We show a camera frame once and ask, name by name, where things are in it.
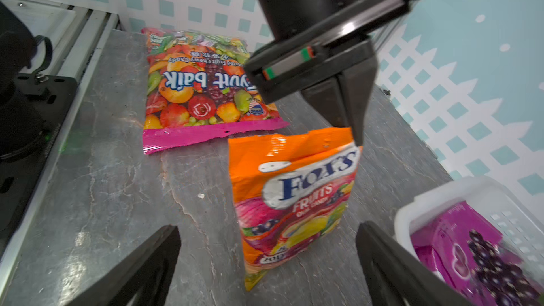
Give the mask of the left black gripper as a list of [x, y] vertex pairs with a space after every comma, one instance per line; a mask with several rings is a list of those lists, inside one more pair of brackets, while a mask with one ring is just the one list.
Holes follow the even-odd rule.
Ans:
[[[350, 55], [369, 33], [408, 14], [416, 0], [258, 1], [273, 41], [245, 63], [251, 83], [267, 103], [301, 91], [329, 124], [350, 126], [362, 146], [378, 61]], [[339, 83], [329, 79], [340, 72]]]

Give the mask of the white plastic basket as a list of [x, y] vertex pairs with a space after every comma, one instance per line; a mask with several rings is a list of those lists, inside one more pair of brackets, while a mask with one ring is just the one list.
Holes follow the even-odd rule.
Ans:
[[491, 178], [464, 178], [416, 196], [395, 217], [396, 240], [420, 262], [412, 245], [412, 234], [463, 201], [502, 233], [506, 248], [520, 256], [531, 277], [543, 285], [543, 224], [508, 189]]

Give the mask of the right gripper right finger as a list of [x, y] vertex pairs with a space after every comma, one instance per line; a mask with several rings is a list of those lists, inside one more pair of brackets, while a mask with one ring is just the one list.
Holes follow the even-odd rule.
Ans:
[[356, 248], [374, 305], [469, 305], [374, 222], [358, 226]]

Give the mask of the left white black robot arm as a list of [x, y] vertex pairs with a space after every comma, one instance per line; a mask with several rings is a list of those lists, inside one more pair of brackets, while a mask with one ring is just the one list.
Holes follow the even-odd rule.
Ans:
[[378, 72], [371, 33], [409, 14], [416, 0], [259, 0], [273, 41], [244, 69], [266, 103], [293, 93], [332, 126], [364, 142]]

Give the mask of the orange Fox's candy bag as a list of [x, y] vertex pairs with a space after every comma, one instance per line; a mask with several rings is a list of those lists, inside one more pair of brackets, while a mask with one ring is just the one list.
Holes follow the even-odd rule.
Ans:
[[246, 290], [339, 224], [361, 152], [344, 127], [229, 141]]

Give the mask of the pink fruit chewy candy bag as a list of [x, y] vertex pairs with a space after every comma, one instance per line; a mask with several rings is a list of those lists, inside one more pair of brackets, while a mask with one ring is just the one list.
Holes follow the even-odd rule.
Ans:
[[144, 154], [287, 126], [245, 74], [250, 53], [244, 40], [157, 28], [142, 32], [150, 66]]

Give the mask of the purple grape candy bag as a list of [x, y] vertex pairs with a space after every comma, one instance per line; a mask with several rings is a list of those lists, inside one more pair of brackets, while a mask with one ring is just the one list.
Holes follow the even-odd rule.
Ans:
[[542, 305], [543, 285], [465, 201], [411, 236], [420, 262], [474, 305]]

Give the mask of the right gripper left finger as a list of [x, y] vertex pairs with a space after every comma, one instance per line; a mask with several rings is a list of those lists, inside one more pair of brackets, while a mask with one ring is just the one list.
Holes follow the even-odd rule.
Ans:
[[164, 305], [173, 279], [181, 237], [165, 225], [70, 305]]

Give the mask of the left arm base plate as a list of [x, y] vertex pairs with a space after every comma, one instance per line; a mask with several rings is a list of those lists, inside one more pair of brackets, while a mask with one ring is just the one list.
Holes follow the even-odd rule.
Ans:
[[76, 79], [49, 76], [36, 84], [28, 74], [1, 95], [1, 253], [19, 228], [52, 146], [78, 89]]

